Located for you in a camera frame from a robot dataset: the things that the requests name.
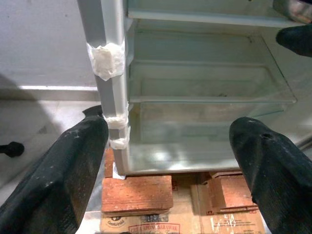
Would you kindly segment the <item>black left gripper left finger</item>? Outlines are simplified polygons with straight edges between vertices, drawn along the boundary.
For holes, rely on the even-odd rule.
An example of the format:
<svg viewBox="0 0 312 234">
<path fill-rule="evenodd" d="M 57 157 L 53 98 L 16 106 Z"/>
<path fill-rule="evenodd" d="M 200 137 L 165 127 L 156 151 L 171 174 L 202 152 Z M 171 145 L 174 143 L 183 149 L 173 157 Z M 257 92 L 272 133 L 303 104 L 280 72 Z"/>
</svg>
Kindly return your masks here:
<svg viewBox="0 0 312 234">
<path fill-rule="evenodd" d="M 108 126 L 86 116 L 34 164 L 0 208 L 3 234 L 74 234 L 90 199 Z"/>
</svg>

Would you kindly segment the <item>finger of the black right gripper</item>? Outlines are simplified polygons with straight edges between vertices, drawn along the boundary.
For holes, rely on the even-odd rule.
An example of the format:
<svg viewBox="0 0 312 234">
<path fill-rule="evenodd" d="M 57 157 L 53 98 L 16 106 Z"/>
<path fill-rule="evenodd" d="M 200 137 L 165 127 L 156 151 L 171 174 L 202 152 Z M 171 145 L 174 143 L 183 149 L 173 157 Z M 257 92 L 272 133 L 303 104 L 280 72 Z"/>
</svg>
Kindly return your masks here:
<svg viewBox="0 0 312 234">
<path fill-rule="evenodd" d="M 278 31 L 276 42 L 294 53 L 312 57 L 312 25 L 287 27 Z"/>
</svg>

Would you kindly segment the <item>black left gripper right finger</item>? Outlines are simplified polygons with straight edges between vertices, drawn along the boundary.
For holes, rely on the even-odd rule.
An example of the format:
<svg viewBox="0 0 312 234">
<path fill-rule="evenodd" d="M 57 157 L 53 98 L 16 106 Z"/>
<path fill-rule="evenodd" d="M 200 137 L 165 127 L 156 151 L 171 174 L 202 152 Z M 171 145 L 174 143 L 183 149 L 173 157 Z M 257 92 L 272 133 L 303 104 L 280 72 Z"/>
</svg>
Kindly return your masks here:
<svg viewBox="0 0 312 234">
<path fill-rule="evenodd" d="M 283 134 L 240 117 L 229 129 L 235 159 L 273 234 L 312 232 L 312 161 Z"/>
</svg>

